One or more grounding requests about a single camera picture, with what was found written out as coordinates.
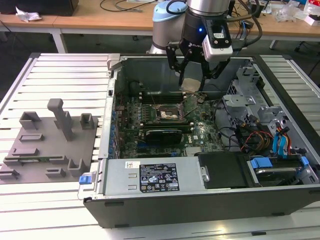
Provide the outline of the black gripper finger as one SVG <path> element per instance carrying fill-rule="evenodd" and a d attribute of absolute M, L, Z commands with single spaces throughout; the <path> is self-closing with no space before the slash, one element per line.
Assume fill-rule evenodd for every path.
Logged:
<path fill-rule="evenodd" d="M 176 55 L 176 50 L 180 49 L 181 52 L 183 53 L 183 60 L 181 63 L 179 63 Z M 190 61 L 191 57 L 191 50 L 181 47 L 181 42 L 169 42 L 166 46 L 166 56 L 168 59 L 168 64 L 169 67 L 172 70 L 175 70 L 176 73 L 179 74 L 179 80 L 178 80 L 178 85 L 182 86 L 183 81 L 184 81 L 184 74 L 185 74 L 185 69 L 187 64 Z"/>
<path fill-rule="evenodd" d="M 220 61 L 217 66 L 210 70 L 210 64 L 206 60 L 203 60 L 201 62 L 201 70 L 202 70 L 202 79 L 200 82 L 199 89 L 202 90 L 205 86 L 205 81 L 207 79 L 217 79 L 221 73 L 224 71 L 226 66 L 229 64 L 230 59 L 227 59 L 225 61 Z"/>

